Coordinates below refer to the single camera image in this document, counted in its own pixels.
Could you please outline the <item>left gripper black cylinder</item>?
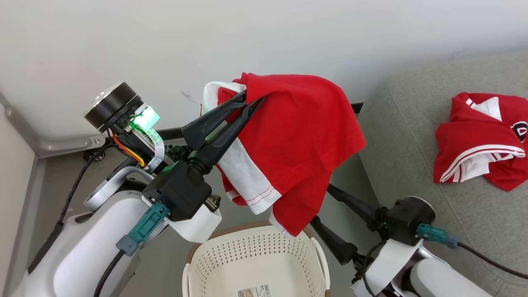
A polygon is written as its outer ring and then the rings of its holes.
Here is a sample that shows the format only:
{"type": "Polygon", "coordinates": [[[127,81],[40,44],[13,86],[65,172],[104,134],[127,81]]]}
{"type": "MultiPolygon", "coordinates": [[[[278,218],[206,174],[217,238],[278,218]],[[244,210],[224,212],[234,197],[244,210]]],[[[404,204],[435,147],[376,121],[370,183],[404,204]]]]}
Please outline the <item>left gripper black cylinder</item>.
{"type": "Polygon", "coordinates": [[[159,115],[130,85],[121,82],[96,96],[84,117],[106,134],[108,147],[125,156],[126,167],[147,172],[194,168],[207,175],[265,101],[262,97],[247,103],[243,90],[183,128],[156,130],[159,115]],[[176,139],[185,139],[186,145],[168,143],[176,139]]]}

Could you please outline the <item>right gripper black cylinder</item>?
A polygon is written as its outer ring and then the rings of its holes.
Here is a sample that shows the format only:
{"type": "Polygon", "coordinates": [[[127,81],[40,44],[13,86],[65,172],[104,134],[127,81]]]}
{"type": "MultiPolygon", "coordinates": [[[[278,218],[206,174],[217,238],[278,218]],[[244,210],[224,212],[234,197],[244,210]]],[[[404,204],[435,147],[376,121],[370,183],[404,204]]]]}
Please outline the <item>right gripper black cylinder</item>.
{"type": "MultiPolygon", "coordinates": [[[[433,224],[436,220],[433,207],[419,197],[405,197],[398,199],[392,207],[383,206],[375,209],[370,204],[332,184],[328,185],[328,193],[335,200],[344,203],[354,211],[372,231],[404,228],[414,232],[419,224],[433,224]]],[[[311,220],[310,225],[340,265],[346,265],[350,261],[358,259],[358,248],[326,227],[319,216],[316,215],[311,220]]]]}

